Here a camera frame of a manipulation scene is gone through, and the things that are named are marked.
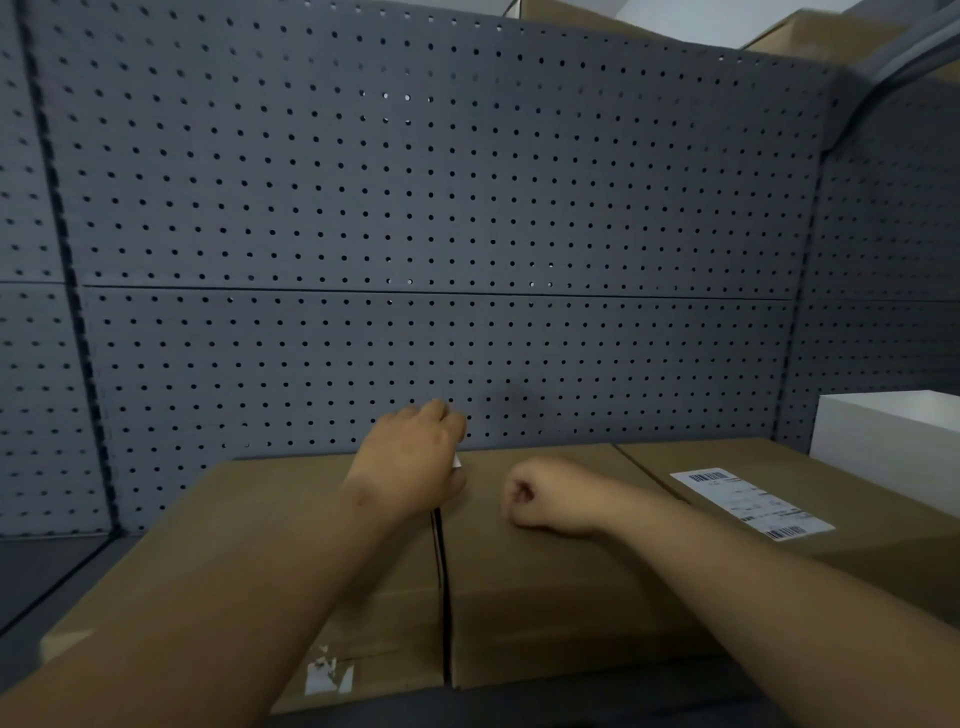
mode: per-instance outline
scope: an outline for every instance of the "white wall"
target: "white wall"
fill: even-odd
[[[800,8],[842,12],[856,0],[628,0],[617,20],[679,40],[740,48]]]

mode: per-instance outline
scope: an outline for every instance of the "finger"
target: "finger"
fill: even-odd
[[[446,414],[446,400],[432,400],[423,406],[420,416],[439,422]]]
[[[447,497],[454,497],[467,485],[467,474],[463,468],[457,468],[446,480]]]
[[[526,528],[542,525],[539,507],[533,502],[514,503],[507,510],[507,520],[513,525]]]
[[[500,496],[500,513],[507,518],[511,508],[517,504],[529,503],[531,500],[533,500],[533,491],[529,485],[521,480],[508,478],[503,483]]]
[[[450,412],[441,422],[453,437],[454,442],[462,443],[467,437],[467,418],[463,412]]]
[[[534,458],[517,463],[510,472],[507,473],[507,479],[516,483],[536,483],[537,482],[537,461]]]
[[[414,417],[418,412],[420,412],[419,407],[417,407],[415,404],[409,404],[396,413],[396,418],[398,420],[409,420],[411,417]]]
[[[503,481],[503,490],[500,493],[500,515],[503,516],[505,521],[510,520],[510,507],[516,501],[516,493],[519,488],[520,484],[511,480],[509,476]]]

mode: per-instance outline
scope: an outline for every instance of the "cardboard box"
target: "cardboard box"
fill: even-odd
[[[559,0],[515,0],[514,4],[503,13],[503,16],[514,20],[536,20],[540,23],[567,25],[571,28],[612,33],[618,36],[665,37],[636,25],[606,17],[599,12],[584,10],[575,5],[567,5],[559,2]]]
[[[832,526],[804,535],[794,530],[805,528],[801,517],[784,521],[789,528],[774,523],[769,530],[780,547],[857,576],[933,614],[950,618],[960,614],[960,521],[951,516],[769,440],[619,447],[677,497],[759,539],[772,541],[672,473],[726,471],[742,478],[764,491],[765,501],[769,502],[769,496],[781,498]],[[729,502],[730,488],[745,487],[714,482],[705,480],[697,488]],[[762,514],[765,506],[756,510],[756,501],[742,495],[739,501],[741,516],[750,514],[752,522],[760,521],[754,517]],[[747,507],[755,510],[744,510]]]
[[[42,659],[53,659],[134,599],[249,537],[284,508],[295,507],[306,491],[332,493],[351,461],[351,455],[332,455],[217,466],[43,637]],[[329,681],[324,658],[337,659]],[[351,690],[333,692],[331,683],[344,689],[348,670]],[[424,517],[395,534],[353,581],[273,712],[443,683],[441,582],[433,528]]]
[[[745,50],[776,56],[851,65],[861,61],[906,26],[880,23],[835,12],[796,11],[751,40]],[[960,61],[932,74],[945,81],[960,81]]]
[[[810,457],[960,518],[960,397],[822,395]]]
[[[626,549],[520,529],[501,518],[504,477],[538,454],[661,490],[610,445],[461,453],[468,488],[441,517],[454,686],[718,651],[680,600]]]

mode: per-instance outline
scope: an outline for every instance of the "gray pegboard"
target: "gray pegboard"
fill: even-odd
[[[826,160],[808,299],[960,300],[960,87],[890,96]]]
[[[777,440],[807,452],[820,395],[960,386],[960,303],[802,303]]]
[[[0,284],[0,536],[109,530],[66,294]]]
[[[84,311],[137,529],[209,465],[354,451],[433,397],[466,449],[768,437],[792,305],[87,288]]]
[[[83,284],[795,296],[818,64],[390,3],[40,6]]]
[[[0,0],[0,281],[62,281],[13,0]]]

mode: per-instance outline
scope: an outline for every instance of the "hand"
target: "hand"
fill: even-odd
[[[630,486],[559,457],[535,457],[515,466],[503,484],[501,511],[514,525],[546,527],[571,536],[600,528]]]
[[[384,415],[361,443],[343,487],[373,497],[397,522],[431,511],[467,482],[452,467],[466,433],[467,418],[448,412],[443,400]]]

